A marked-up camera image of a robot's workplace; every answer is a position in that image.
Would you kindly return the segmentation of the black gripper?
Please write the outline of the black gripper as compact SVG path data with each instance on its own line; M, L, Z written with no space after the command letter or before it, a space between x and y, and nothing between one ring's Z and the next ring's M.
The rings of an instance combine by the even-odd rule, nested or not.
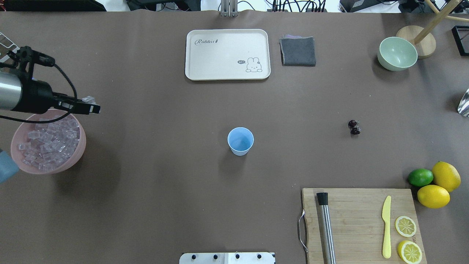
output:
M10 73L20 82L20 97L13 111L44 114L50 108L70 112L71 114L99 114L101 106L79 102L77 91L65 72L56 64L55 59L42 52L32 50L29 46L20 47L17 52L10 52L14 64ZM53 92L51 86L44 81L34 80L34 66L55 67L65 77L72 88L73 96Z

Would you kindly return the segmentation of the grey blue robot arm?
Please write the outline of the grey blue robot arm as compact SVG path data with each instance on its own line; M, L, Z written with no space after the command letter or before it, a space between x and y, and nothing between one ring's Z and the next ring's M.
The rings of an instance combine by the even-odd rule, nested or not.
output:
M73 95L54 92L44 81L33 77L36 65L63 70L54 58L30 47L8 51L12 64L1 62L9 72L1 73L1 109L30 113L20 120L20 127L11 142L11 152L1 151L1 182L18 171L47 175L63 172L75 165L86 147L86 134L76 114L98 114L100 105L94 97L79 99Z

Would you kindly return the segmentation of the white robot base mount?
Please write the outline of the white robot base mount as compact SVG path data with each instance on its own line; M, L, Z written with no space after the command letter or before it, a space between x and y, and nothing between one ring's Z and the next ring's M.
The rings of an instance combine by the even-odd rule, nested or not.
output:
M184 253L179 264L276 264L271 252Z

